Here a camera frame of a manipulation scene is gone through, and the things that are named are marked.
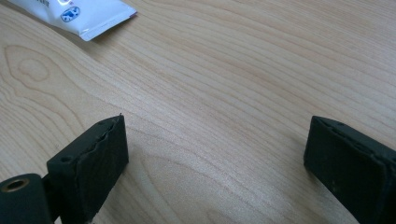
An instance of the white tube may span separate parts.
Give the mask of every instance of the white tube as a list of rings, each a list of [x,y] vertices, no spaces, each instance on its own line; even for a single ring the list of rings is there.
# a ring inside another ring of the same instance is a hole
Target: white tube
[[[51,25],[89,41],[131,18],[136,10],[121,0],[8,0]]]

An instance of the black plastic piece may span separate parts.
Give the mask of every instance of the black plastic piece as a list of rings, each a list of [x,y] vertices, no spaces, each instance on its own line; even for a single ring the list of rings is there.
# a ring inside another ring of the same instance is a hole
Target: black plastic piece
[[[313,117],[304,165],[359,223],[396,223],[396,152],[331,119]]]
[[[0,223],[52,223],[39,175],[18,175],[0,183]]]
[[[46,224],[58,216],[64,224],[90,222],[127,163],[124,117],[104,119],[51,158],[42,179],[21,175],[2,182],[0,223]],[[10,181],[19,178],[27,184],[9,192]]]

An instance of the light wood surface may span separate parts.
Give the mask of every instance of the light wood surface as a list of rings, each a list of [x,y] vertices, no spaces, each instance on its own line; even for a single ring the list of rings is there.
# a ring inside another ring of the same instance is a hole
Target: light wood surface
[[[0,180],[122,113],[94,223],[356,223],[303,166],[312,115],[396,148],[393,0],[129,0],[91,42],[0,4]]]

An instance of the black 3d printed part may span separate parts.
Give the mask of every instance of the black 3d printed part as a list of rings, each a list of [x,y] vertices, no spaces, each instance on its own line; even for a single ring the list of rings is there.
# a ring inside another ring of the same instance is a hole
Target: black 3d printed part
[[[51,158],[44,178],[2,182],[0,223],[44,224],[58,216],[64,224],[92,221],[127,163],[123,116],[104,119]]]
[[[313,117],[304,165],[359,223],[396,223],[396,152],[335,120]]]

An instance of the rough black surface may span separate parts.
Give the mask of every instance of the rough black surface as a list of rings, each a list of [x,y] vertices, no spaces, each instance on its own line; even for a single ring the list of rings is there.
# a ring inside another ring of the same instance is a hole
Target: rough black surface
[[[335,120],[313,117],[304,165],[359,223],[396,223],[396,152]]]
[[[62,222],[91,221],[128,163],[123,116],[102,120],[47,162],[63,198]]]

